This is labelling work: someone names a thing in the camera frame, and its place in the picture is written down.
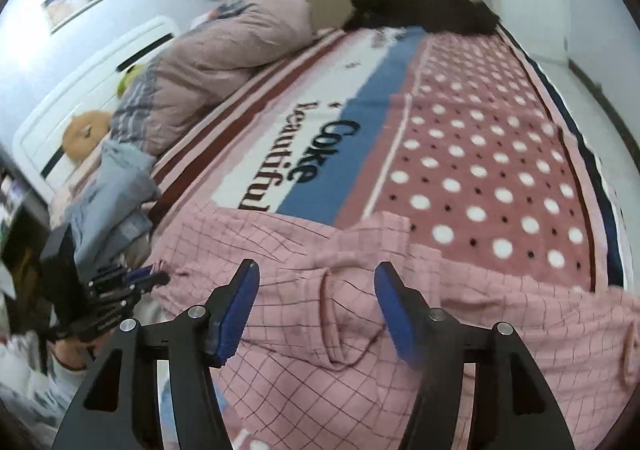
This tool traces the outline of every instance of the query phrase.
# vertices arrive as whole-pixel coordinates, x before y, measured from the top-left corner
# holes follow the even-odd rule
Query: wall
[[[104,0],[50,34],[44,0],[9,0],[0,14],[0,143],[10,151],[19,125],[70,72],[128,30],[158,14],[181,30],[216,0]]]
[[[611,101],[640,143],[640,30],[622,0],[569,0],[569,56]]]

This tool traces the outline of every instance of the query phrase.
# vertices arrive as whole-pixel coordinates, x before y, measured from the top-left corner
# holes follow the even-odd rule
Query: person's hand
[[[109,340],[110,335],[111,332],[107,332],[87,344],[77,338],[59,340],[53,347],[53,355],[67,369],[82,370],[86,366],[82,350],[92,349],[94,354],[98,354],[102,346]]]

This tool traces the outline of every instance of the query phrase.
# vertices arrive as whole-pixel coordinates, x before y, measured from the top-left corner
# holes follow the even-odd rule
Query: pink plaid blanket
[[[544,373],[576,448],[593,449],[636,386],[640,300],[620,289],[590,294],[451,262],[411,244],[409,235],[409,220],[389,213],[340,231],[210,201],[180,211],[152,255],[172,274],[156,291],[169,313],[203,302],[243,258],[260,265],[238,353],[213,370],[243,420],[228,426],[231,439],[255,442],[246,437],[251,431],[290,450],[398,446],[419,376],[398,360],[374,295],[374,268],[390,260],[431,306],[468,324],[510,322]],[[472,409],[469,367],[454,443],[460,449]]]

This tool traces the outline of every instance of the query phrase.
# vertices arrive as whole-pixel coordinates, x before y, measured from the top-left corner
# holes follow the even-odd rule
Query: framed picture
[[[51,32],[55,32],[67,22],[101,0],[45,0],[42,8]]]

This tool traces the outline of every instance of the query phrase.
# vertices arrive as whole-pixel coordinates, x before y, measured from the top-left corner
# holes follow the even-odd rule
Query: baseboard
[[[611,120],[611,123],[613,123],[613,125],[616,127],[620,138],[622,138],[626,149],[629,151],[629,154],[631,154],[631,158],[634,160],[636,169],[638,169],[638,172],[640,173],[640,146],[638,145],[636,138],[634,138],[634,135],[631,133],[628,126],[626,126],[625,121],[618,114],[613,104],[605,96],[604,92],[602,91],[602,86],[591,80],[591,78],[589,78],[589,75],[582,69],[580,69],[580,66],[570,58],[569,69],[591,93],[591,96],[594,97],[602,110],[604,110],[607,117]]]

